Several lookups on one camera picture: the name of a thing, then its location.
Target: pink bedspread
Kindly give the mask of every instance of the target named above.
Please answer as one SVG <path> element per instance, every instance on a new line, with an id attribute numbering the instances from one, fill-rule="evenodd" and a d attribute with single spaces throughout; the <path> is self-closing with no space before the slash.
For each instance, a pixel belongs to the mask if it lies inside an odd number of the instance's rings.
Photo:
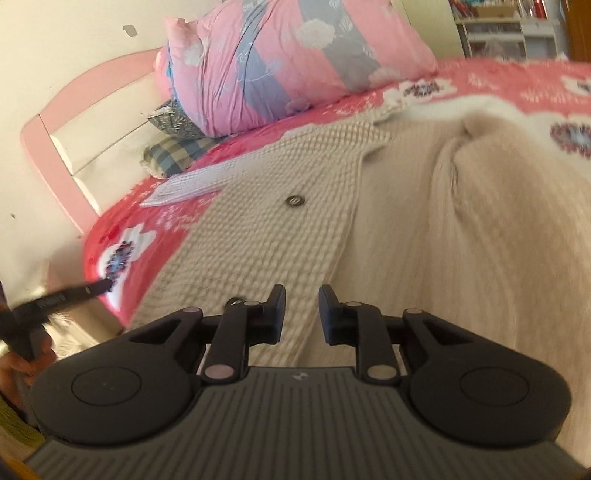
<path id="1" fill-rule="evenodd" d="M 445 61 L 428 79 L 354 95 L 244 133 L 208 152 L 191 169 L 261 148 L 293 128 L 332 122 L 378 106 L 384 96 L 426 103 L 474 94 L 495 95 L 513 103 L 523 113 L 535 116 L 540 129 L 564 151 L 591 158 L 591 64 L 471 59 Z M 162 207 L 140 207 L 160 182 L 148 179 L 134 187 L 97 221 L 85 244 L 85 275 L 89 281 L 107 272 L 116 278 L 103 302 L 125 326 L 159 270 L 217 195 L 210 193 Z"/>

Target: plaid pillow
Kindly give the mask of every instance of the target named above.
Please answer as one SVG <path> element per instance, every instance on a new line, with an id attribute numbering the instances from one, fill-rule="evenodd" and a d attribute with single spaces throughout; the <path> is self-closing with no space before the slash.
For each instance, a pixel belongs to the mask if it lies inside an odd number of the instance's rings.
<path id="1" fill-rule="evenodd" d="M 187 170 L 191 164 L 209 150 L 222 143 L 226 137 L 186 138 L 168 137 L 144 152 L 142 165 L 157 179 L 167 179 Z"/>
<path id="2" fill-rule="evenodd" d="M 205 134 L 195 125 L 184 112 L 176 99 L 160 105 L 148 115 L 148 121 L 156 128 L 171 137 L 204 138 Z"/>

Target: black button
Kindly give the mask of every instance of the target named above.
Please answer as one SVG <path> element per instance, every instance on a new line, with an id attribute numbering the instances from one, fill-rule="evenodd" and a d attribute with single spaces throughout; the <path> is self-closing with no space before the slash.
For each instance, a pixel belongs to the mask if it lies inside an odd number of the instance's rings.
<path id="1" fill-rule="evenodd" d="M 287 197 L 285 199 L 285 203 L 290 207 L 299 207 L 300 205 L 305 204 L 305 202 L 306 199 L 301 195 L 292 195 L 291 197 Z"/>

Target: brown door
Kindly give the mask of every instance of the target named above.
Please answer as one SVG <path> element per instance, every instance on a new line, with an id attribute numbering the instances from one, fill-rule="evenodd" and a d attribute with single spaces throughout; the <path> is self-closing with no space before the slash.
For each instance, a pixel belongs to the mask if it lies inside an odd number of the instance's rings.
<path id="1" fill-rule="evenodd" d="M 591 0 L 562 0 L 569 31 L 570 59 L 591 62 Z"/>

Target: box on shelf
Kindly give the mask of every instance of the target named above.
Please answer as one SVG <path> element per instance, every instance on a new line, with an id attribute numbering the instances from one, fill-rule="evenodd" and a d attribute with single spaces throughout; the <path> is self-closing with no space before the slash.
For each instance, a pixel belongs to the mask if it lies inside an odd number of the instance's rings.
<path id="1" fill-rule="evenodd" d="M 513 18 L 517 9 L 515 5 L 475 5 L 478 18 Z"/>

